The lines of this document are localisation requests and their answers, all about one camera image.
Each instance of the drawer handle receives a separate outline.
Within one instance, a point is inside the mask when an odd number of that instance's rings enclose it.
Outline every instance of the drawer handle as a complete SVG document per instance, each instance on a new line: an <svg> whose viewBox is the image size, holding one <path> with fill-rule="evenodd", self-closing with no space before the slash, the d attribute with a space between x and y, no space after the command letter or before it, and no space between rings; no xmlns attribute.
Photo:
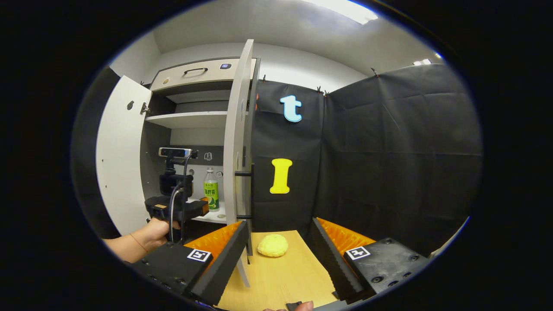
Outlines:
<svg viewBox="0 0 553 311"><path fill-rule="evenodd" d="M206 72L206 71L207 71L207 68L196 68L196 69L186 70L186 71L184 72L184 74L186 75L187 72L189 72L189 71L194 71L194 70L203 70L204 72Z"/></svg>

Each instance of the wooden table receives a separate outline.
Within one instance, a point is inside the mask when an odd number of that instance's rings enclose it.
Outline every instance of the wooden table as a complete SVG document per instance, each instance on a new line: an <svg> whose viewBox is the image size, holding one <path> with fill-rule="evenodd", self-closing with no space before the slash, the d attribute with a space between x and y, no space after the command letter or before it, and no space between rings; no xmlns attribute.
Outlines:
<svg viewBox="0 0 553 311"><path fill-rule="evenodd" d="M288 241L288 251L273 258L257 252L268 234L280 234ZM230 311L285 309L287 303L313 300L315 307L336 301L328 272L315 258L297 231L253 232L253 256L246 273L250 287L244 286L235 268L217 307Z"/></svg>

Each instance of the bracelet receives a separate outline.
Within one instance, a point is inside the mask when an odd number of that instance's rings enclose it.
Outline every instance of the bracelet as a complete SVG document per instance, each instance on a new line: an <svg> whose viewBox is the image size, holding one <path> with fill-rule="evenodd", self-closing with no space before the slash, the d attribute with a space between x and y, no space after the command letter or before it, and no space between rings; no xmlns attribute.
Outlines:
<svg viewBox="0 0 553 311"><path fill-rule="evenodd" d="M140 245L140 246L146 251L146 254L147 254L148 251L146 250L146 248L145 248L144 246L142 246L142 244L140 244L140 242L138 242L137 238L135 238L135 237L133 236L133 234L129 234L129 235L133 237L133 239L138 243L138 245Z"/></svg>

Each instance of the plastic bottle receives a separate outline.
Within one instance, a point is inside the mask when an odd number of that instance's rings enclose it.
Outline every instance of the plastic bottle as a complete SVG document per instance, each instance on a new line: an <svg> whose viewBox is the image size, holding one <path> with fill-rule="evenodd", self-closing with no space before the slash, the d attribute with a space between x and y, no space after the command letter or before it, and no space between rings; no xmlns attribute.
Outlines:
<svg viewBox="0 0 553 311"><path fill-rule="evenodd" d="M219 211L219 186L212 167L207 168L206 178L204 178L204 195L208 198L209 211Z"/></svg>

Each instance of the drawer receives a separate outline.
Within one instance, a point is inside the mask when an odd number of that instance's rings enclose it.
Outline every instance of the drawer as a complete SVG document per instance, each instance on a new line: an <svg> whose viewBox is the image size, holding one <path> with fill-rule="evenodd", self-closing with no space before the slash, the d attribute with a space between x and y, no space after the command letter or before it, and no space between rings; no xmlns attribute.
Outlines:
<svg viewBox="0 0 553 311"><path fill-rule="evenodd" d="M238 58L206 60L160 70L152 82L150 91L161 91L203 82L232 81L238 61ZM256 61L256 59L252 59L250 79L253 77ZM228 69L221 69L222 64L230 64L231 66Z"/></svg>

